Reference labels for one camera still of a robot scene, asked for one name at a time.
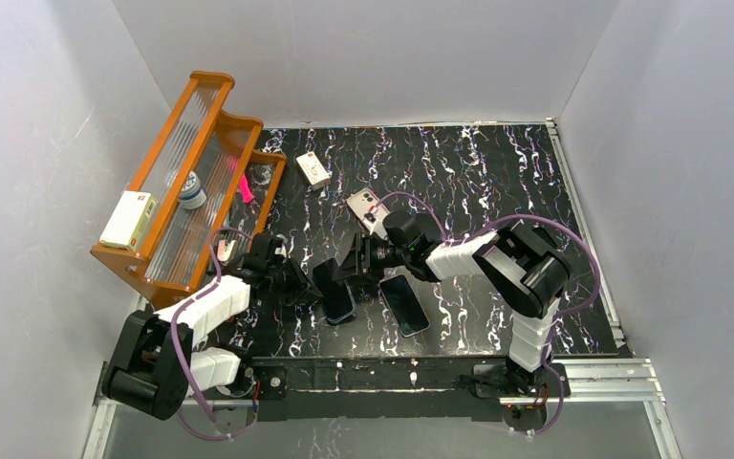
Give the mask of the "dark smartphone with light rim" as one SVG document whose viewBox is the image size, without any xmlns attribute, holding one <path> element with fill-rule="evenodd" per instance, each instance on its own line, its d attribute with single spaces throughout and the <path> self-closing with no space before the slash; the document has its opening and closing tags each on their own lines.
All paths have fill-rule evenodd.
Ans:
<svg viewBox="0 0 734 459">
<path fill-rule="evenodd" d="M 399 327 L 399 333 L 404 338 L 415 336 L 429 328 L 429 319 L 404 275 L 381 281 L 379 289 Z"/>
</svg>

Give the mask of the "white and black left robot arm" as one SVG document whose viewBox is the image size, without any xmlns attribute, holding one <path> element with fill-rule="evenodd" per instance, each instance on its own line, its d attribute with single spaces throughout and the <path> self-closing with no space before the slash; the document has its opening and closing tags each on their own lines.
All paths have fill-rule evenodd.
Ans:
<svg viewBox="0 0 734 459">
<path fill-rule="evenodd" d="M 234 351 L 197 345 L 258 300 L 307 303 L 322 294 L 281 238 L 259 233 L 246 252 L 221 262 L 216 277 L 195 294 L 159 311 L 139 310 L 124 322 L 101 382 L 102 394 L 167 420 L 193 396 L 205 404 L 209 388 L 234 383 L 242 366 Z"/>
</svg>

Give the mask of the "blue smartphone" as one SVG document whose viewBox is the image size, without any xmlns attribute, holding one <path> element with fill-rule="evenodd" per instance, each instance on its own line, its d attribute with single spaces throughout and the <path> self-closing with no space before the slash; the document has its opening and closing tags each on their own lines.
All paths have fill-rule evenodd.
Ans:
<svg viewBox="0 0 734 459">
<path fill-rule="evenodd" d="M 334 274 L 338 265 L 330 258 L 313 268 L 313 282 L 322 294 L 322 310 L 326 320 L 337 325 L 349 320 L 355 314 L 355 300 L 350 287 L 343 282 L 335 281 Z"/>
</svg>

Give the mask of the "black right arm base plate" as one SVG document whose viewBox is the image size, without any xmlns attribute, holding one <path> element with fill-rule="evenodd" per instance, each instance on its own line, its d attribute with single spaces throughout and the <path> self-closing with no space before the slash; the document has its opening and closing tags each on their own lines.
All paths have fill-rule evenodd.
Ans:
<svg viewBox="0 0 734 459">
<path fill-rule="evenodd" d="M 553 421 L 549 402 L 562 404 L 572 394 L 566 368 L 544 365 L 533 372 L 506 360 L 474 365 L 466 376 L 469 389 L 479 399 L 501 399 L 503 420 L 512 432 L 534 435 Z"/>
</svg>

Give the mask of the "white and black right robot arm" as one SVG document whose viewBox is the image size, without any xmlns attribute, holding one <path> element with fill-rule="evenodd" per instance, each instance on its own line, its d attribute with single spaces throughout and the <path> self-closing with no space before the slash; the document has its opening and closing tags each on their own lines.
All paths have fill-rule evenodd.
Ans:
<svg viewBox="0 0 734 459">
<path fill-rule="evenodd" d="M 357 233 L 332 280 L 351 286 L 377 285 L 395 307 L 405 335 L 425 329 L 421 307 L 409 301 L 411 288 L 386 279 L 388 269 L 403 267 L 420 281 L 440 283 L 458 276 L 486 278 L 512 311 L 512 339 L 503 367 L 502 383 L 526 393 L 543 379 L 551 360 L 551 326 L 558 303 L 572 277 L 572 264 L 547 231 L 567 237 L 571 229 L 534 216 L 509 215 L 462 241 L 448 241 L 431 214 L 393 211 L 379 218 L 367 213 L 368 234 Z"/>
</svg>

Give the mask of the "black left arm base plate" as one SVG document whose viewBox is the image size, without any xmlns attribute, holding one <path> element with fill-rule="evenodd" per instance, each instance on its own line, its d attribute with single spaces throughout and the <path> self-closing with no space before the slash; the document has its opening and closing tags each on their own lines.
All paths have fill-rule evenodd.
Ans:
<svg viewBox="0 0 734 459">
<path fill-rule="evenodd" d="M 264 403 L 286 396 L 287 371 L 281 366 L 243 363 L 235 379 L 215 389 L 213 402 L 216 429 L 229 437 L 254 427 L 264 413 Z"/>
</svg>

